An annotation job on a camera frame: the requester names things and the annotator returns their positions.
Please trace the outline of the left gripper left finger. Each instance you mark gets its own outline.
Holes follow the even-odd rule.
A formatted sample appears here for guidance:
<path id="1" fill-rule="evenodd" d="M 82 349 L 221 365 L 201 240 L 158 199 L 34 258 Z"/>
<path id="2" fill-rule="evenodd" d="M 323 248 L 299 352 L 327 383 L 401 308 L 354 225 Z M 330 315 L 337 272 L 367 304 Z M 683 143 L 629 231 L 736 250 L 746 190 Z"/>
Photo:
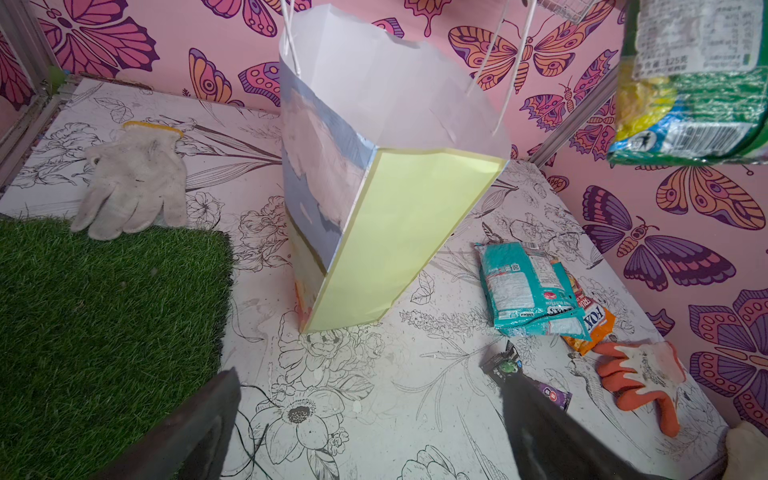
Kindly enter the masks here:
<path id="1" fill-rule="evenodd" d="M 237 372 L 218 373 L 94 479 L 218 479 L 241 399 Z"/>

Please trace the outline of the teal mint candy bag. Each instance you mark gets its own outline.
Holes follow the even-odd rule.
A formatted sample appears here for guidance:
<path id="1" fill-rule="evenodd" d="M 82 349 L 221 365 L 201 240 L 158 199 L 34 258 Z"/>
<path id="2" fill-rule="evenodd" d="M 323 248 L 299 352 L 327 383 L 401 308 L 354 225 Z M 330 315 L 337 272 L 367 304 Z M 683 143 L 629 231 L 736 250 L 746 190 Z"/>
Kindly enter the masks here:
<path id="1" fill-rule="evenodd" d="M 586 313 L 559 260 L 532 243 L 476 243 L 491 321 L 508 337 L 587 340 Z"/>

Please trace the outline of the white paper bag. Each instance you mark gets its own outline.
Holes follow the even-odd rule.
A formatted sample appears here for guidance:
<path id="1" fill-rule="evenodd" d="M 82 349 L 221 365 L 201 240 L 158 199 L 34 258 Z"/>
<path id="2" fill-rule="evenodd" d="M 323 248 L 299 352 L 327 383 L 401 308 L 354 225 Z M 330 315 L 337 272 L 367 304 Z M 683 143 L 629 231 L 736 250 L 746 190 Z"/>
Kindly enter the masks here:
<path id="1" fill-rule="evenodd" d="M 282 161 L 299 329 L 380 320 L 511 157 L 454 60 L 333 5 L 287 14 Z"/>

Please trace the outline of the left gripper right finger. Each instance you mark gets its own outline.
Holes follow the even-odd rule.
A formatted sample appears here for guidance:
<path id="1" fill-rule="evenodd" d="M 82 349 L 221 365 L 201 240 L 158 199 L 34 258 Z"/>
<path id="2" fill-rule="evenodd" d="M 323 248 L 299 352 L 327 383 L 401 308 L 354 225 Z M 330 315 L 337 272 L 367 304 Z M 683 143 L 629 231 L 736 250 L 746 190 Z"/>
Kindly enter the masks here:
<path id="1" fill-rule="evenodd" d="M 648 479 L 521 376 L 501 386 L 503 419 L 522 479 Z"/>

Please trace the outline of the green rainbow snack bag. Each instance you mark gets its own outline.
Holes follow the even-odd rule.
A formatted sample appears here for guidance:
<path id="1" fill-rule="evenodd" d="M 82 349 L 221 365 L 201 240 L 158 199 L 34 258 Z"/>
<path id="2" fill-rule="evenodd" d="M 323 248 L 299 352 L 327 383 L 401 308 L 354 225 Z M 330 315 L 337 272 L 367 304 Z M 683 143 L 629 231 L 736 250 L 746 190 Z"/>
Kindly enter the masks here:
<path id="1" fill-rule="evenodd" d="M 766 163 L 766 2 L 628 2 L 616 102 L 614 163 Z"/>

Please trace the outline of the green artificial grass mat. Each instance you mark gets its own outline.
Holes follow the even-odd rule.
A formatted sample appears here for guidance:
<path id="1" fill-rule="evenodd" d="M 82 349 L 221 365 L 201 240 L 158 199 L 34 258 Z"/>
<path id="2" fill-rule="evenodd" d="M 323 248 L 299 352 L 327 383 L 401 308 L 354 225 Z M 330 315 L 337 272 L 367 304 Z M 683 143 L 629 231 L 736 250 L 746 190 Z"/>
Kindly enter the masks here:
<path id="1" fill-rule="evenodd" d="M 86 479 L 212 378 L 233 266 L 219 231 L 3 220 L 2 477 Z"/>

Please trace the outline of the dark M&M's chocolate packet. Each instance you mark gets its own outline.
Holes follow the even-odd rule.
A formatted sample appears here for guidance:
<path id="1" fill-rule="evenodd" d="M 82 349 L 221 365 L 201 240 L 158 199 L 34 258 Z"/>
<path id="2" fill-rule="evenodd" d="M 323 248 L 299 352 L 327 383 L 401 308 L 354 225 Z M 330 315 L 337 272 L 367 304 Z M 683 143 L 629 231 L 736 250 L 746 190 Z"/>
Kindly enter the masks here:
<path id="1" fill-rule="evenodd" d="M 521 376 L 529 380 L 543 395 L 564 412 L 570 406 L 572 399 L 570 392 L 558 389 L 548 383 L 534 380 L 524 373 L 520 354 L 509 340 L 506 341 L 505 347 L 501 351 L 493 353 L 483 360 L 480 368 L 499 387 L 503 386 L 508 378 Z"/>

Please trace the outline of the beige leather glove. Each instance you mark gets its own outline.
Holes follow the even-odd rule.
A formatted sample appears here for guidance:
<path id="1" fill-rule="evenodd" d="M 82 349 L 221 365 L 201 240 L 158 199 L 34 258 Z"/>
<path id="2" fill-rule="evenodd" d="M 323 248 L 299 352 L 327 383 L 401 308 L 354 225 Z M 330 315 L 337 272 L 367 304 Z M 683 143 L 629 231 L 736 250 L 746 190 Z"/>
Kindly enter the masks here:
<path id="1" fill-rule="evenodd" d="M 767 437 L 742 421 L 726 435 L 727 465 L 723 480 L 767 480 Z"/>

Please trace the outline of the red coated garden glove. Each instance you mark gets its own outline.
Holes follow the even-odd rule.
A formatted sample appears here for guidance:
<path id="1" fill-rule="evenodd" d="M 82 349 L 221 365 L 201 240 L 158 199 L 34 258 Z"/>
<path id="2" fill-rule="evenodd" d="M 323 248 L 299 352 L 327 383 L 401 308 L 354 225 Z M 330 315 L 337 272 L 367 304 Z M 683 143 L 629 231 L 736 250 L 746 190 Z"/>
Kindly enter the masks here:
<path id="1" fill-rule="evenodd" d="M 618 395 L 620 410 L 634 411 L 656 403 L 661 432 L 671 438 L 679 434 L 677 391 L 686 373 L 671 343 L 602 342 L 592 351 L 601 356 L 596 367 L 601 385 Z"/>

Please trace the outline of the orange Fox's fruits bag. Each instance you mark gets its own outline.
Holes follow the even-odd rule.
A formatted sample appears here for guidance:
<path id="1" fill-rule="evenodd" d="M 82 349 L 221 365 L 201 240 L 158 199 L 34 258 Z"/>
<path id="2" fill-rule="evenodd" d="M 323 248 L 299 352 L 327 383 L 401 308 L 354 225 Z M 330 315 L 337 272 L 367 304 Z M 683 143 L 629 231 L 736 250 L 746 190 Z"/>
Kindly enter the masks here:
<path id="1" fill-rule="evenodd" d="M 588 296 L 570 272 L 567 272 L 567 275 L 578 304 L 584 310 L 583 320 L 589 338 L 584 340 L 565 337 L 564 340 L 574 351 L 578 352 L 581 356 L 585 356 L 613 332 L 616 317 L 610 310 L 607 310 L 599 302 Z"/>

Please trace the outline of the grey work glove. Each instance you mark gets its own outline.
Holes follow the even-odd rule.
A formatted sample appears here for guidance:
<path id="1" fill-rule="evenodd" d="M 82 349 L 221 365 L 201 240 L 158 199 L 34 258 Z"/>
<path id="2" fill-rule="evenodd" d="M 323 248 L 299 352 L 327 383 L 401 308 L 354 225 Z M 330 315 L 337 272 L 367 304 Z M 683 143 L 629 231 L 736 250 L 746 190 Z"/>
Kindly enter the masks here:
<path id="1" fill-rule="evenodd" d="M 169 227 L 187 225 L 187 170 L 176 153 L 183 132 L 129 121 L 120 136 L 85 151 L 94 171 L 70 230 L 98 241 L 138 233 L 162 217 Z"/>

